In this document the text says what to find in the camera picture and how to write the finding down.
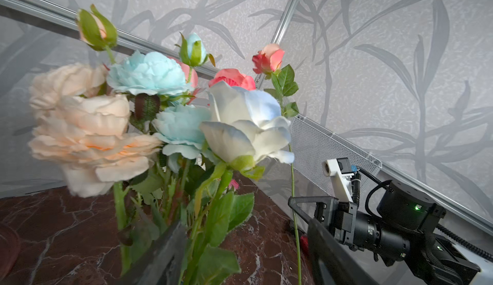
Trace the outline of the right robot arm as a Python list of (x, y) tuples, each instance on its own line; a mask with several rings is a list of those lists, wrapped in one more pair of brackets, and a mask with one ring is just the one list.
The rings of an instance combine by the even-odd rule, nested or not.
[(369, 250), (386, 266), (405, 262), (426, 284), (491, 284), (492, 255), (440, 224), (445, 209), (427, 194), (392, 180), (377, 181), (385, 193), (376, 209), (359, 197), (366, 170), (349, 174), (349, 201), (332, 196), (291, 197), (291, 209), (308, 225), (313, 277), (322, 284), (371, 284), (347, 254)]

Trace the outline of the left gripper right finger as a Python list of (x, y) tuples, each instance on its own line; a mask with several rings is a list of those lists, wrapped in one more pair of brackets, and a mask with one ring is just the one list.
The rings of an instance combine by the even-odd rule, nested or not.
[(308, 245), (315, 284), (372, 285), (377, 283), (315, 219), (309, 221)]

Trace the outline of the coral pink rose stem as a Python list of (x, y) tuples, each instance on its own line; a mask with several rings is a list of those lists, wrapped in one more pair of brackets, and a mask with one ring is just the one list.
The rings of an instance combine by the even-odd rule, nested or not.
[(231, 87), (241, 87), (246, 90), (255, 90), (255, 80), (251, 76), (240, 73), (237, 69), (222, 69), (210, 80), (208, 86), (211, 88), (219, 82), (225, 82)]

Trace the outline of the white blue rose stem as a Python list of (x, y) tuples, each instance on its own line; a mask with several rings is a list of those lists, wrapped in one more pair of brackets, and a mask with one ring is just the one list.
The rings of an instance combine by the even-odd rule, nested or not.
[(193, 224), (187, 248), (183, 284), (222, 284), (240, 273), (237, 255), (221, 248), (227, 235), (247, 222), (254, 209), (254, 194), (229, 190), (233, 174), (258, 180), (264, 159), (292, 164), (287, 151), (290, 121), (268, 92), (231, 87), (221, 82), (209, 90), (209, 117), (198, 125), (205, 138), (203, 156), (214, 163), (210, 175), (189, 191)]

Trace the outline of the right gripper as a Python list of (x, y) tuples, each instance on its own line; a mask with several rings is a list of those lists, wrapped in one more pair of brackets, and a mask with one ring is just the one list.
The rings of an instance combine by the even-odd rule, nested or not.
[[(300, 204), (316, 204), (314, 215), (302, 210)], [(354, 202), (340, 201), (332, 196), (305, 196), (290, 197), (288, 205), (306, 223), (312, 219), (319, 221), (341, 245), (356, 246), (354, 235), (358, 206)]]

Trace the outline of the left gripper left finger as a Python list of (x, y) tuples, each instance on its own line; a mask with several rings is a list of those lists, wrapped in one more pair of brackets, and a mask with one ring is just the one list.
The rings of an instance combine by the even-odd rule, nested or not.
[(179, 284), (186, 243), (185, 227), (182, 223), (173, 223), (117, 283)]

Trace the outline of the red pink rose stem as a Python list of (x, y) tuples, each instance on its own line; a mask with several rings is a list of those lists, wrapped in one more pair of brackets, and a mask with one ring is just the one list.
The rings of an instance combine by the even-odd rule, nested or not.
[[(266, 79), (272, 80), (273, 92), (269, 92), (274, 96), (281, 106), (281, 114), (285, 118), (295, 117), (299, 114), (299, 108), (295, 101), (287, 102), (284, 100), (293, 96), (299, 90), (299, 86), (295, 81), (295, 71), (290, 64), (282, 67), (282, 60), (285, 51), (276, 43), (266, 45), (256, 55), (252, 57), (254, 64), (254, 72), (256, 74), (264, 74)], [(291, 176), (291, 197), (295, 196), (295, 173), (294, 163), (290, 166)], [(297, 277), (298, 284), (302, 284), (302, 259), (300, 234), (298, 227), (298, 219), (295, 211), (292, 211), (293, 217), (293, 232), (295, 236), (296, 252), (297, 252)]]

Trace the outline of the light blue flower stem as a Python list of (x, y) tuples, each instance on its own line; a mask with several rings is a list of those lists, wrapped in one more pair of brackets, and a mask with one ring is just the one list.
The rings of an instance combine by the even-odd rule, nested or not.
[(167, 166), (178, 172), (178, 159), (219, 160), (206, 147), (200, 124), (211, 118), (209, 109), (192, 105), (195, 89), (181, 66), (160, 52), (136, 51), (109, 69), (106, 82), (117, 94), (126, 94), (134, 104), (130, 123), (141, 133), (125, 136), (128, 151), (166, 156)]

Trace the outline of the peach flower stem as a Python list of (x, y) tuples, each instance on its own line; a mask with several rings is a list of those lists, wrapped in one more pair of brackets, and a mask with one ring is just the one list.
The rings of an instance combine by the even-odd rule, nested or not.
[(156, 154), (127, 150), (125, 136), (142, 132), (129, 121), (134, 104), (106, 82), (110, 67), (121, 62), (72, 63), (34, 77), (29, 104), (36, 125), (29, 147), (35, 159), (58, 165), (73, 196), (114, 194), (121, 269), (128, 272), (149, 244), (135, 237), (137, 211), (128, 206), (128, 195), (136, 193), (141, 203), (146, 184), (159, 189), (162, 168)]

